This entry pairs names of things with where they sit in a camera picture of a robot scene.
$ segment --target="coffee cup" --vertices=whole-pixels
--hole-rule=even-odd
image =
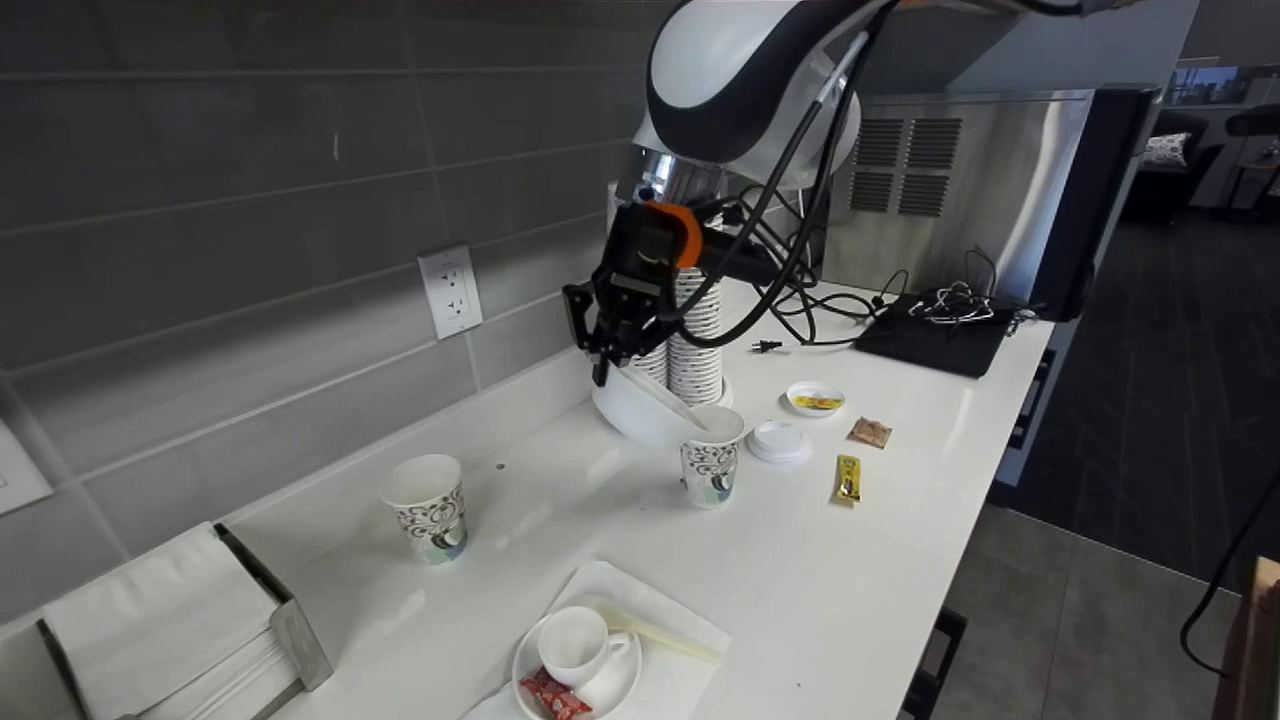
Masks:
[[[730,409],[692,409],[699,430],[679,445],[679,487],[694,506],[720,506],[730,497],[747,418]]]
[[[618,704],[630,685],[638,638],[608,630],[591,609],[560,609],[539,618],[537,654],[544,671],[595,710]]]
[[[458,478],[457,457],[412,457],[390,467],[383,502],[422,564],[453,564],[467,548]]]

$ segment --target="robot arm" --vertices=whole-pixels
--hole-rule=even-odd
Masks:
[[[686,0],[666,15],[635,133],[644,169],[600,269],[564,287],[595,383],[674,330],[729,344],[737,330],[694,338],[684,328],[720,274],[759,291],[739,328],[789,283],[811,283],[829,171],[859,126],[855,61],[886,10],[892,0]],[[674,273],[705,274],[684,303]]]

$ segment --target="black cable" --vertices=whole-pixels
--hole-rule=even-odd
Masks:
[[[785,330],[801,344],[801,348],[819,348],[819,344],[852,344],[855,336],[833,338],[833,336],[816,336],[816,328],[809,325],[809,336],[795,330],[792,318],[775,315],[785,325]]]
[[[983,248],[969,245],[965,265],[969,265],[971,255],[983,258],[983,269],[987,269],[983,296],[990,299],[997,258],[990,258]]]
[[[870,299],[863,299],[863,296],[855,296],[855,291],[829,291],[829,296],[811,296],[809,299],[811,308],[822,308],[822,313],[833,313],[833,315],[849,315],[849,318],[869,318],[869,315],[876,315],[876,303]]]
[[[804,210],[785,194],[785,193],[770,193],[770,200],[801,223]]]
[[[1026,318],[1040,318],[1040,303],[1017,308],[1002,336],[1017,336]]]
[[[1214,664],[1206,664],[1206,661],[1199,661],[1199,654],[1193,650],[1193,628],[1197,628],[1199,614],[1206,612],[1206,605],[1213,605],[1213,595],[1218,591],[1218,585],[1223,585],[1223,577],[1226,577],[1226,569],[1233,569],[1243,534],[1247,534],[1250,522],[1265,515],[1265,506],[1271,502],[1274,487],[1280,487],[1280,467],[1274,467],[1271,484],[1259,491],[1259,499],[1247,506],[1247,515],[1243,515],[1243,522],[1236,529],[1226,552],[1214,558],[1213,581],[1206,581],[1199,605],[1197,605],[1193,614],[1185,618],[1178,644],[1185,644],[1186,661],[1199,664],[1202,671],[1226,677],[1223,667],[1214,667]]]
[[[910,287],[910,273],[908,273],[908,269],[894,269],[894,273],[878,283],[878,291],[876,291],[876,299],[878,299],[878,303],[885,303],[885,296],[892,291],[892,283],[894,283],[894,280],[903,280],[903,287],[901,287],[901,291],[908,291],[908,287]]]
[[[795,313],[778,313],[785,299],[775,299],[768,313],[775,315],[775,325],[785,325],[785,330],[795,338],[795,344],[816,344],[816,315],[811,315],[811,299],[804,287],[792,287],[792,296],[801,296],[801,308]]]
[[[878,28],[885,28],[885,20],[892,15],[892,9],[894,9],[894,5],[885,5],[885,9],[870,15],[870,22],[859,30],[859,34],[863,34],[863,47],[859,47],[859,50],[852,54],[852,65],[844,68],[844,82],[838,82],[838,97],[835,97],[835,116],[833,116],[829,137],[822,137],[822,151],[819,151],[819,164],[816,164],[811,194],[822,194],[829,183],[833,183],[833,155],[835,155],[835,148],[838,148],[838,133],[844,133],[849,101],[852,101],[852,79],[859,75],[863,61],[869,61],[869,47],[870,47],[870,38],[878,34]],[[756,291],[759,291],[759,303],[756,303],[739,325],[730,325],[730,328],[720,330],[720,336],[694,336],[694,330],[686,330],[684,315],[711,291],[711,283],[723,280],[729,258],[739,253],[739,245],[744,245],[744,239],[756,230],[756,223],[765,221],[768,205],[778,194],[775,187],[778,187],[789,164],[795,159],[809,126],[816,125],[819,106],[822,106],[822,101],[811,101],[811,103],[804,106],[795,133],[789,137],[778,159],[770,164],[770,171],[768,171],[768,181],[765,181],[765,193],[759,193],[747,223],[744,223],[744,229],[737,230],[737,239],[729,245],[720,269],[706,273],[705,283],[674,308],[679,336],[684,336],[686,344],[694,344],[694,348],[720,348],[720,344],[739,338],[739,336],[775,303],[775,296],[778,296],[785,283],[789,283],[789,269],[804,269],[804,245],[809,245],[809,230],[816,229],[816,210],[809,210],[809,214],[801,221],[795,245],[792,245],[792,253],[789,253],[785,273],[770,280],[768,291],[756,287]]]
[[[792,253],[785,253],[789,239],[785,239],[765,214],[756,214],[756,230],[765,237],[759,248],[768,253],[768,258],[775,265],[775,273],[778,273],[778,280],[785,280],[778,287],[792,287],[792,291],[768,303],[768,287],[765,287],[765,283],[753,283],[753,287],[756,287],[759,303],[768,303],[770,315],[789,328],[792,338],[811,344],[811,338],[816,338],[816,318],[811,318],[811,303],[809,303],[809,296],[804,296],[809,274],[804,274],[804,265],[795,265],[795,245],[792,245]],[[789,303],[792,296],[801,296],[801,303],[804,303],[804,308],[795,308],[792,315],[804,313],[809,330],[801,330],[792,318],[785,318],[785,315],[775,313],[775,308]]]
[[[1017,0],[1017,5],[1037,15],[1083,15],[1083,5],[1049,5],[1049,0]]]

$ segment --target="black device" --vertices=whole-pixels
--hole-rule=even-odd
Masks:
[[[730,245],[684,205],[618,205],[600,269],[586,283],[564,287],[570,338],[595,355],[591,378],[602,383],[608,363],[649,355],[679,330],[674,273],[706,265],[747,283],[775,274],[775,265],[756,245],[729,253]]]
[[[1123,171],[1145,138],[1155,86],[1098,86],[1072,155],[1043,258],[1030,287],[1030,308],[1043,318],[1072,318],[1094,273],[1094,248],[1121,206]]]
[[[956,375],[983,375],[1001,350],[1013,313],[990,308],[981,318],[947,325],[917,313],[925,299],[932,296],[903,296],[886,303],[876,325],[852,338],[852,348]]]

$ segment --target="white countertop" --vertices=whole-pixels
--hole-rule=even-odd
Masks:
[[[1049,336],[1052,325],[1019,325],[983,378],[849,348],[730,350],[747,422],[795,418],[778,409],[792,378],[838,383],[849,409],[833,422],[795,418],[816,438],[804,467],[747,457],[730,502],[714,512],[684,502],[670,452],[635,446],[591,402],[575,402],[487,461],[464,452],[470,548],[444,570],[412,564],[376,502],[378,475],[369,462],[324,487],[282,491],[234,529],[296,586],[336,677],[279,716],[464,716],[502,685],[511,644],[560,585],[600,555],[730,635],[694,716],[892,720]],[[892,422],[885,452],[844,438],[855,415]],[[484,413],[453,422],[470,445],[484,430]],[[835,452],[863,461],[863,499],[852,512],[829,502]]]

